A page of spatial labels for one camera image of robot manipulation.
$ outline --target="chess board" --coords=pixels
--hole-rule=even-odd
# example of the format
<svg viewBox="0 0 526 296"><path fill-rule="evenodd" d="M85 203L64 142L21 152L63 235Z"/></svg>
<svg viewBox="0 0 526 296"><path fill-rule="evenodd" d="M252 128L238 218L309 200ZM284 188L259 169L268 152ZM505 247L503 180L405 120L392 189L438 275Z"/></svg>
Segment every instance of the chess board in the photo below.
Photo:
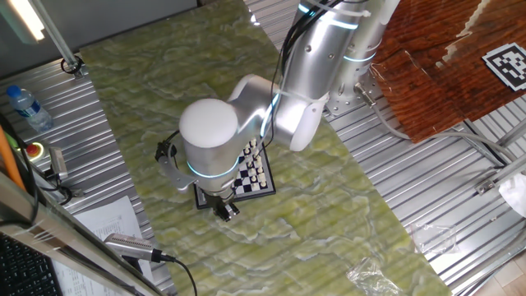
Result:
<svg viewBox="0 0 526 296"><path fill-rule="evenodd" d="M256 140L252 139L239 155L239 171L232 184L235 192L234 202L276 193L265 148L259 151L257 144ZM195 184L194 192L197 209L208 208L205 193Z"/></svg>

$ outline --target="wooden board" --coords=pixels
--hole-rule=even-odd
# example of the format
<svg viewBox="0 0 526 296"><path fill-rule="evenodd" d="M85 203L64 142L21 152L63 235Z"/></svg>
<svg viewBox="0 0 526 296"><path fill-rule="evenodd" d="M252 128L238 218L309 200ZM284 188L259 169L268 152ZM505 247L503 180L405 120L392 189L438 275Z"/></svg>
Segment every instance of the wooden board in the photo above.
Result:
<svg viewBox="0 0 526 296"><path fill-rule="evenodd" d="M482 57L504 44L526 48L524 0L402 0L372 68L414 142L524 95Z"/></svg>

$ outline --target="red button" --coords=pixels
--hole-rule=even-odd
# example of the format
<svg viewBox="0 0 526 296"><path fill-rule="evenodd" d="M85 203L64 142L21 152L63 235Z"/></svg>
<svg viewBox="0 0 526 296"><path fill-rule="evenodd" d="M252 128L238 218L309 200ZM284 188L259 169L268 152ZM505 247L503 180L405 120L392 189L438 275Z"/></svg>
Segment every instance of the red button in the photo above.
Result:
<svg viewBox="0 0 526 296"><path fill-rule="evenodd" d="M28 156L35 157L40 153L40 148L37 145L29 144L27 148L25 148L25 152L27 152Z"/></svg>

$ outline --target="bottle cap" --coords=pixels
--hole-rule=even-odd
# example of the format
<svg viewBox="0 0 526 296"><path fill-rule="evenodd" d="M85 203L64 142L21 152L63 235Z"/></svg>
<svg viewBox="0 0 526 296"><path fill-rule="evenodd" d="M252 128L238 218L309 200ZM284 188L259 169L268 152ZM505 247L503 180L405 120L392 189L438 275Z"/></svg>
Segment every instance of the bottle cap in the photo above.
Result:
<svg viewBox="0 0 526 296"><path fill-rule="evenodd" d="M29 157L35 157L40 153L40 148L37 145L29 144L27 148L25 148L25 152L27 152Z"/></svg>
<svg viewBox="0 0 526 296"><path fill-rule="evenodd" d="M17 98L22 95L22 90L18 86L9 86L7 87L6 93L12 98Z"/></svg>

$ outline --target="plastic bag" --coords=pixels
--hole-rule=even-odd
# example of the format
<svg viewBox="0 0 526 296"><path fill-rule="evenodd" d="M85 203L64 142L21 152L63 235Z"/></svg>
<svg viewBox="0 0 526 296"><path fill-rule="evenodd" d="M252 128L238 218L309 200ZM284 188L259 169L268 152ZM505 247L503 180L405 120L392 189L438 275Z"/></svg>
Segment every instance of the plastic bag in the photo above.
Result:
<svg viewBox="0 0 526 296"><path fill-rule="evenodd" d="M415 251L424 254L458 252L456 233L455 225L411 224L411 237L417 249Z"/></svg>
<svg viewBox="0 0 526 296"><path fill-rule="evenodd" d="M402 295L402 289L381 273L375 259L363 258L357 266L347 271L346 276L367 296Z"/></svg>

